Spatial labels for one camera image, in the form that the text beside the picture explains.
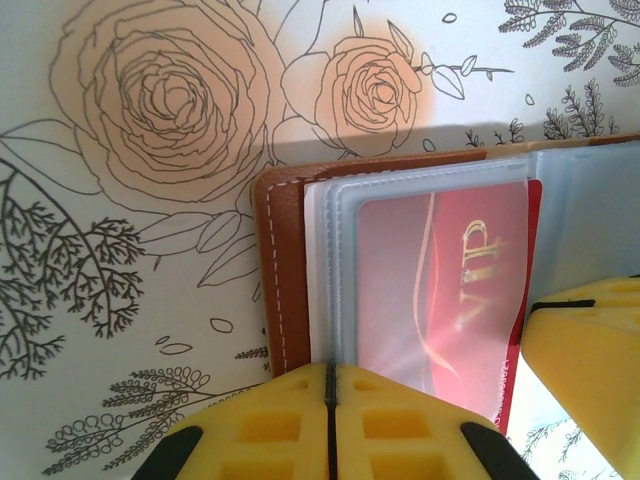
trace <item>leather cover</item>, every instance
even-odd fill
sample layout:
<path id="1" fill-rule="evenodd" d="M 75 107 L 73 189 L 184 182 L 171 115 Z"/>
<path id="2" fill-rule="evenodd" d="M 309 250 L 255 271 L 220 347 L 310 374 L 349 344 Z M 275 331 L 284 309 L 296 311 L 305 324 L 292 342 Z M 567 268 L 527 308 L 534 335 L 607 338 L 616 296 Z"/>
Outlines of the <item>leather cover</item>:
<path id="1" fill-rule="evenodd" d="M 499 158 L 549 148 L 639 140 L 640 134 L 554 140 L 395 158 L 357 159 L 266 170 L 253 184 L 262 291 L 274 376 L 311 361 L 304 241 L 305 185 L 347 175 Z"/>

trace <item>line drawing rose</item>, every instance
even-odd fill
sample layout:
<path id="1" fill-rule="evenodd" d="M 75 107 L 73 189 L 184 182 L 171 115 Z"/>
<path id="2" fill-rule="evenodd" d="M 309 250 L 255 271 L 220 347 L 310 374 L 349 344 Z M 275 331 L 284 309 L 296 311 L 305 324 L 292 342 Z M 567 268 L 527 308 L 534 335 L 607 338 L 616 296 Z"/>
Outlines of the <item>line drawing rose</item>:
<path id="1" fill-rule="evenodd" d="M 280 161 L 387 154 L 411 135 L 423 79 L 431 78 L 440 93 L 464 100 L 461 77 L 483 72 L 493 81 L 494 73 L 512 73 L 476 67 L 476 55 L 461 65 L 437 65 L 423 52 L 414 66 L 411 41 L 393 22 L 387 25 L 389 39 L 365 36 L 354 7 L 355 36 L 340 40 L 331 53 L 308 52 L 287 67 L 282 87 L 296 115 L 275 131 Z M 315 139 L 321 142 L 314 142 L 314 151 L 304 146 Z"/>
<path id="2" fill-rule="evenodd" d="M 236 208 L 284 115 L 273 42 L 238 0 L 120 3 L 82 8 L 50 68 L 87 166 L 130 210 Z"/>

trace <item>rose illustration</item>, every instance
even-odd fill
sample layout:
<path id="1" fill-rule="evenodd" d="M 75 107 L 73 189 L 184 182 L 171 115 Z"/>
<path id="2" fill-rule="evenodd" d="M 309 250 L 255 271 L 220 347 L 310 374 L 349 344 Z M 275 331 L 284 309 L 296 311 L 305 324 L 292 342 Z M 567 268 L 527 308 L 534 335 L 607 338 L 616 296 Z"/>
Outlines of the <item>rose illustration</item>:
<path id="1" fill-rule="evenodd" d="M 238 0 L 116 3 L 67 23 L 51 66 L 86 164 L 131 210 L 235 208 L 283 118 L 276 48 Z"/>
<path id="2" fill-rule="evenodd" d="M 300 78 L 307 78 L 304 89 Z M 283 129 L 304 119 L 330 146 L 365 157 L 388 153 L 407 140 L 422 90 L 406 54 L 391 41 L 366 37 L 343 39 L 331 57 L 325 52 L 300 57 L 282 83 L 302 117 L 287 120 Z"/>

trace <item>floral pattern paper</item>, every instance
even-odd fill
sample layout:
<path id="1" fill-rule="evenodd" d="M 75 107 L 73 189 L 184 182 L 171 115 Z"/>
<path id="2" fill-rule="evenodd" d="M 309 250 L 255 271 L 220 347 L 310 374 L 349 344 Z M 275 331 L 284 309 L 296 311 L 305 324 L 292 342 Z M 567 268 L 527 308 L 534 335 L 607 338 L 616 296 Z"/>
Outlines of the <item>floral pattern paper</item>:
<path id="1" fill-rule="evenodd" d="M 8 479 L 126 477 L 268 378 L 263 169 L 640 125 L 637 0 L 0 8 Z"/>

